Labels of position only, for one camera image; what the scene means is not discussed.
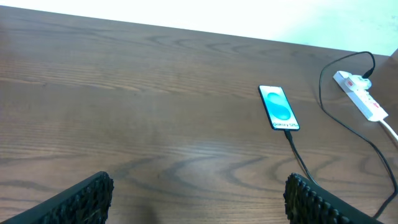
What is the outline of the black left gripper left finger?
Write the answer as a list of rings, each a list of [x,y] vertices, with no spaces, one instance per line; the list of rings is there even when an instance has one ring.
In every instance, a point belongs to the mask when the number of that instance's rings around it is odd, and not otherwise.
[[[113,179],[100,171],[2,224],[105,224],[113,189]]]

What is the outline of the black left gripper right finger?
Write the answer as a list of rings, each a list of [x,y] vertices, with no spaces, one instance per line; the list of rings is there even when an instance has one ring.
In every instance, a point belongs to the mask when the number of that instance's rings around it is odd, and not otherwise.
[[[285,182],[284,200],[291,224],[382,224],[296,173]]]

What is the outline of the blue Galaxy smartphone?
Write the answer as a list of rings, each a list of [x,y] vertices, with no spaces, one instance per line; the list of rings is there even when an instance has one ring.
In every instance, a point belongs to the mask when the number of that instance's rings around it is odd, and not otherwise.
[[[272,129],[281,131],[298,131],[300,129],[299,122],[282,87],[259,85],[258,90]]]

